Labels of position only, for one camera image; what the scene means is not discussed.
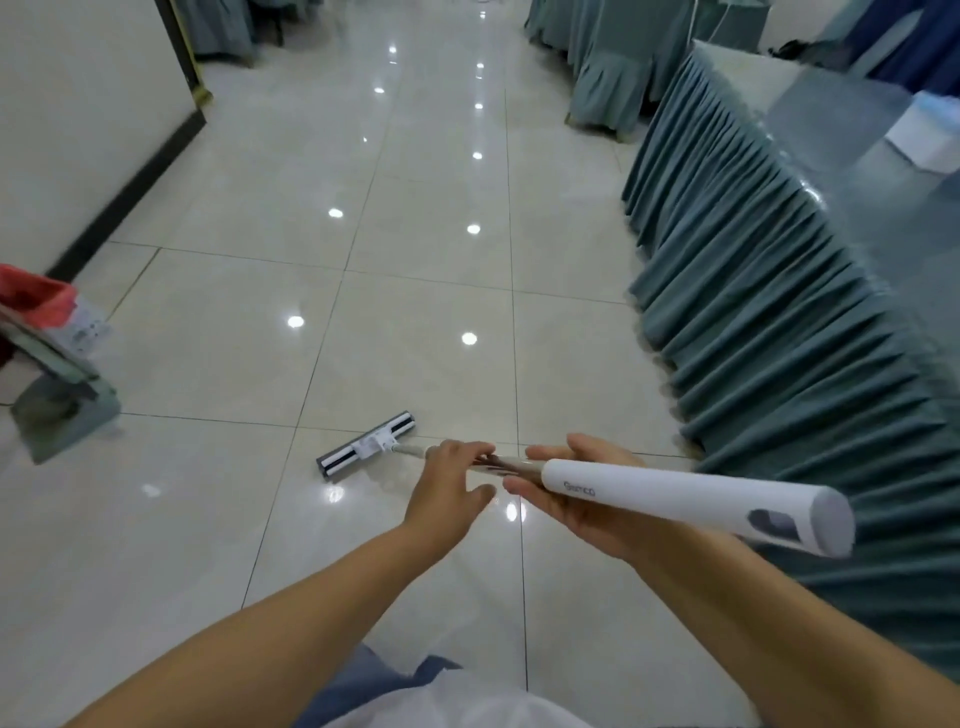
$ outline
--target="hanging hole in handle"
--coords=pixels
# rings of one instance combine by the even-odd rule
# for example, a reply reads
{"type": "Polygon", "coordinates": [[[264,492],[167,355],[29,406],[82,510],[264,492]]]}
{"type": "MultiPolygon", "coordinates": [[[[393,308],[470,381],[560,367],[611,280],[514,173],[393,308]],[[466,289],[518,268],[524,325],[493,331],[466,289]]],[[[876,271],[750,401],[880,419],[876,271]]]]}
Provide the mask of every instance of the hanging hole in handle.
{"type": "Polygon", "coordinates": [[[800,543],[800,534],[797,524],[785,513],[768,511],[766,508],[757,508],[747,514],[747,521],[760,533],[775,539],[800,543]]]}

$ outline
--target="hand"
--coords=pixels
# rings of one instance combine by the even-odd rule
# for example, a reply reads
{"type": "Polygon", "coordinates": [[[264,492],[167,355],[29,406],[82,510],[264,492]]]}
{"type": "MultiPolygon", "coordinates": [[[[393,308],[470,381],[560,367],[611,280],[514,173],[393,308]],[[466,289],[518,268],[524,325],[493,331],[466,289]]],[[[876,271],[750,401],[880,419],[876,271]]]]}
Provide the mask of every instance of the hand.
{"type": "MultiPolygon", "coordinates": [[[[531,460],[561,458],[644,467],[643,461],[632,452],[606,440],[572,434],[567,435],[566,442],[569,448],[532,445],[527,448],[527,457],[531,460]]],[[[608,556],[628,562],[642,547],[644,529],[650,526],[651,520],[657,520],[652,516],[602,503],[550,493],[515,475],[504,478],[503,487],[508,493],[525,498],[591,546],[596,546],[608,556]]]]}
{"type": "Polygon", "coordinates": [[[496,495],[496,488],[490,483],[467,490],[467,468],[474,458],[493,451],[491,443],[444,440],[427,455],[403,525],[430,544],[438,560],[463,541],[477,516],[496,495]]]}

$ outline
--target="red plastic bag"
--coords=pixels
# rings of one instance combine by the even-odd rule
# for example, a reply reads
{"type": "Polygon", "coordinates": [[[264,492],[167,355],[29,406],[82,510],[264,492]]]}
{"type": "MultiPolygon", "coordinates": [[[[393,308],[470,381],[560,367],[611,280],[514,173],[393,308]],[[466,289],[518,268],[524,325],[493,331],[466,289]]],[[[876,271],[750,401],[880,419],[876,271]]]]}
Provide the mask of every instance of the red plastic bag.
{"type": "Polygon", "coordinates": [[[60,328],[77,306],[77,289],[61,280],[0,263],[0,303],[35,328],[60,328]]]}

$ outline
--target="person's right arm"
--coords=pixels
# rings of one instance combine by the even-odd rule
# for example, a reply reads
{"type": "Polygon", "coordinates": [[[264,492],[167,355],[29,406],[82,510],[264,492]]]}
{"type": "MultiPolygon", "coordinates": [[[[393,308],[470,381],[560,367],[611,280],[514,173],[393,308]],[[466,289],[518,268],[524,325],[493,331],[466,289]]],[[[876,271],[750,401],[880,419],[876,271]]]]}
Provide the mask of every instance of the person's right arm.
{"type": "MultiPolygon", "coordinates": [[[[642,467],[587,435],[528,457],[642,467]]],[[[960,688],[837,611],[728,534],[548,493],[506,489],[630,564],[777,728],[960,726],[960,688]]]]}

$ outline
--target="white wall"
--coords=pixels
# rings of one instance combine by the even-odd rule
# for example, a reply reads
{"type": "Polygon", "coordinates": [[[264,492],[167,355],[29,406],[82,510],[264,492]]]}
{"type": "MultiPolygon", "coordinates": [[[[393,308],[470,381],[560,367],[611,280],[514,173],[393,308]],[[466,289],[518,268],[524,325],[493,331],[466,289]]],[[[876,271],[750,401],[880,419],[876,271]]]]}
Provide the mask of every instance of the white wall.
{"type": "Polygon", "coordinates": [[[3,0],[0,262],[42,273],[193,111],[154,0],[3,0]]]}
{"type": "Polygon", "coordinates": [[[760,50],[780,48],[786,41],[816,40],[851,0],[773,0],[760,50]]]}

